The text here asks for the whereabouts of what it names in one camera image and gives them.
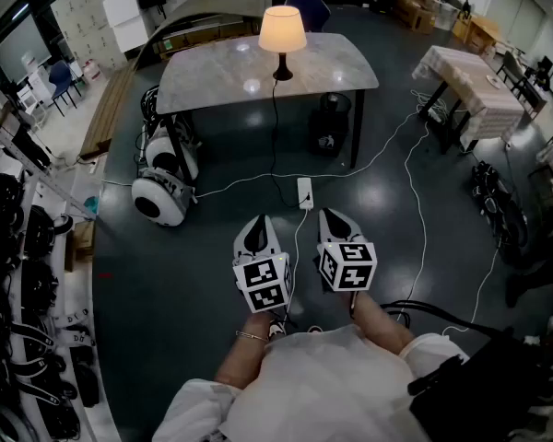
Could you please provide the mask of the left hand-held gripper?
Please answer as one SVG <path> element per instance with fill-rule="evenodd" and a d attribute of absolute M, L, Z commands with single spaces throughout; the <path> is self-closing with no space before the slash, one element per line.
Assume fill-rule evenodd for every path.
<path fill-rule="evenodd" d="M 238 233 L 233 242 L 235 254 L 256 253 L 259 233 L 253 217 Z M 252 313 L 285 307 L 290 301 L 291 271 L 289 255 L 281 252 L 271 218 L 263 215 L 263 249 L 265 253 L 279 253 L 260 257 L 232 267 L 236 286 L 241 291 Z"/>

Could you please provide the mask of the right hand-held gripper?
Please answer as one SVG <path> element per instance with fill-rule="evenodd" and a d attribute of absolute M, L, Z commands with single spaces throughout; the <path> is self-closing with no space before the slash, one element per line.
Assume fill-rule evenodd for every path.
<path fill-rule="evenodd" d="M 367 291 L 377 268 L 374 245 L 359 225 L 331 208 L 318 214 L 319 261 L 317 270 L 334 292 Z"/>

